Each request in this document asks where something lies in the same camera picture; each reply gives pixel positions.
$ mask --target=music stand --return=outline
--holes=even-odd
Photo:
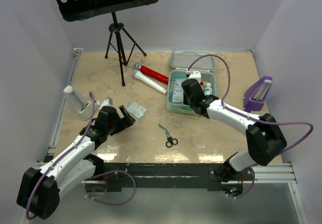
[[[108,58],[108,51],[110,45],[118,52],[122,86],[125,86],[123,67],[122,65],[127,65],[130,57],[132,55],[135,46],[146,56],[146,53],[142,48],[135,42],[131,35],[124,29],[124,24],[118,23],[116,18],[116,11],[130,9],[134,7],[155,4],[158,0],[56,0],[59,5],[60,13],[63,18],[68,22],[73,22],[77,20],[86,20],[98,15],[111,13],[113,18],[113,23],[109,27],[110,36],[106,49],[105,58]],[[133,42],[133,47],[131,49],[128,59],[125,57],[123,43],[121,39],[120,31],[123,32],[130,38]],[[113,32],[116,36],[117,49],[111,44]]]

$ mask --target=purple stand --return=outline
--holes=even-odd
[[[263,77],[259,79],[255,84],[253,84],[251,87],[248,88],[248,90],[244,94],[244,107],[246,112],[251,111],[260,111],[265,103],[265,99],[267,97],[268,91],[271,88],[272,85],[269,86],[267,89],[263,99],[261,101],[255,100],[253,97],[256,94],[256,92],[261,87],[264,80],[273,80],[271,77]]]

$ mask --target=red microphone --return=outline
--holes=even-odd
[[[146,74],[149,77],[157,79],[158,81],[163,82],[165,84],[168,84],[169,77],[166,77],[163,74],[160,74],[160,73],[154,71],[153,69],[145,67],[145,66],[141,65],[140,63],[135,63],[133,68],[141,71],[143,74]]]

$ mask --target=scissors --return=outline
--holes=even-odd
[[[163,127],[163,125],[161,123],[159,123],[159,127],[162,128],[167,136],[168,141],[166,141],[166,146],[167,147],[172,147],[173,145],[177,145],[179,143],[179,141],[176,138],[172,138],[171,135],[169,134],[169,131]]]

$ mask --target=light green plastic box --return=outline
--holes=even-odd
[[[188,50],[175,50],[171,54],[170,65],[175,68],[170,72],[169,84],[167,91],[167,109],[171,112],[179,112],[190,115],[197,115],[188,105],[178,105],[171,103],[171,84],[174,78],[185,78],[187,68],[191,63],[202,55],[209,54],[206,52],[196,52]],[[216,77],[211,71],[215,69],[215,60],[213,57],[204,57],[196,62],[191,70],[198,70],[201,72],[201,79],[210,82],[212,85],[212,94],[216,96]]]

